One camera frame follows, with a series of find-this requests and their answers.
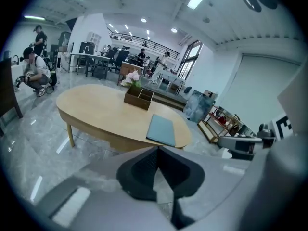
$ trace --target window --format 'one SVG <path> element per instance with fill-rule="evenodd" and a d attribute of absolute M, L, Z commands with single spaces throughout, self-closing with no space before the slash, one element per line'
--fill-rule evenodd
<path fill-rule="evenodd" d="M 183 60 L 178 68 L 179 77 L 186 79 L 196 62 L 203 44 L 196 41 L 187 47 Z"/>

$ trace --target wooden box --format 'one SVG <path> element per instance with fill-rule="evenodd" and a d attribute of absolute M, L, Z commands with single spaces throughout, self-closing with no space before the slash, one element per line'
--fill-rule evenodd
<path fill-rule="evenodd" d="M 153 98 L 153 92 L 140 87 L 131 86 L 125 93 L 124 102 L 148 110 Z"/>

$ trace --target white pillar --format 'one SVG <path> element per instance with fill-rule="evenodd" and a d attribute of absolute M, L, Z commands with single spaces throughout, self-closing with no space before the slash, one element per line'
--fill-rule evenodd
<path fill-rule="evenodd" d="M 97 52 L 102 50 L 104 45 L 111 44 L 111 39 L 106 27 L 106 22 L 102 13 L 89 14 L 77 18 L 69 39 L 69 45 L 74 43 L 72 53 L 78 53 L 82 42 L 87 41 L 89 32 L 100 35 L 101 41 Z M 76 65 L 77 58 L 72 56 L 71 67 Z"/>

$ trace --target desk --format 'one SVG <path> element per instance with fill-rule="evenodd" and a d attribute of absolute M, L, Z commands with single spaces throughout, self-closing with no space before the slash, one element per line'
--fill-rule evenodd
<path fill-rule="evenodd" d="M 135 70 L 137 70 L 138 74 L 141 76 L 141 71 L 143 70 L 143 67 L 139 67 L 134 64 L 129 64 L 128 62 L 122 62 L 120 73 L 119 73 L 119 79 L 117 80 L 117 85 L 119 85 L 119 82 L 121 81 L 121 77 L 126 76 L 128 73 L 132 73 Z"/>
<path fill-rule="evenodd" d="M 80 65 L 80 58 L 82 56 L 84 56 L 87 59 L 87 63 L 86 63 L 86 76 L 88 76 L 88 59 L 89 58 L 94 58 L 97 60 L 102 60 L 103 62 L 109 62 L 110 58 L 109 57 L 105 57 L 105 56 L 97 56 L 97 55 L 91 55 L 91 54 L 85 54 L 85 53 L 71 53 L 71 55 L 79 55 L 79 65 Z"/>
<path fill-rule="evenodd" d="M 62 92 L 56 103 L 62 120 L 67 123 L 72 147 L 75 144 L 71 126 L 125 152 L 162 145 L 146 138 L 154 113 L 172 120 L 176 148 L 181 149 L 191 142 L 185 121 L 171 108 L 152 101 L 149 110 L 143 110 L 123 102 L 124 96 L 123 91 L 94 84 Z"/>
<path fill-rule="evenodd" d="M 168 88 L 167 88 L 167 92 L 168 90 L 170 89 L 171 85 L 173 84 L 174 81 L 176 80 L 179 80 L 180 81 L 180 84 L 179 84 L 179 87 L 177 88 L 176 92 L 175 92 L 175 95 L 177 95 L 182 87 L 183 84 L 185 84 L 185 80 L 178 77 L 177 75 L 174 75 L 173 73 L 169 72 L 169 71 L 166 71 L 166 70 L 161 70 L 160 73 L 162 74 L 162 78 L 168 80 L 170 82 Z"/>

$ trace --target ceiling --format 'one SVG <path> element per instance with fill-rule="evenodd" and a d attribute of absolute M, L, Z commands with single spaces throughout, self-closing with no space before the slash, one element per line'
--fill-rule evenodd
<path fill-rule="evenodd" d="M 228 42 L 255 38 L 286 38 L 304 41 L 292 15 L 281 4 L 272 10 L 261 4 L 260 13 L 250 10 L 242 0 L 203 0 L 192 10 L 189 0 L 34 0 L 26 13 L 44 16 L 60 25 L 82 14 L 103 13 L 107 23 L 122 31 L 124 24 L 143 35 L 150 29 L 178 43 L 187 35 L 201 40 L 211 49 Z"/>

